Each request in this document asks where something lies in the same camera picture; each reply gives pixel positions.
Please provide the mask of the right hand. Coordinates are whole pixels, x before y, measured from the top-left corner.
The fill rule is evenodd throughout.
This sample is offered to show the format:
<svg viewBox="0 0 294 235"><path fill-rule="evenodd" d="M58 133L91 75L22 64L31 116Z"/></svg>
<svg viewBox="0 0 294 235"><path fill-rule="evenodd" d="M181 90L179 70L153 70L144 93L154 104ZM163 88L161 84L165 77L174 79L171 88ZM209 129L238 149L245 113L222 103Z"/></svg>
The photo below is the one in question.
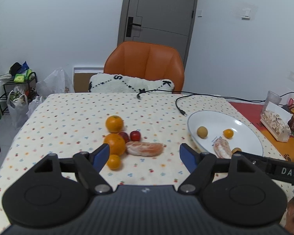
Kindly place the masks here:
<svg viewBox="0 0 294 235"><path fill-rule="evenodd" d="M285 229L294 235L294 198L287 204Z"/></svg>

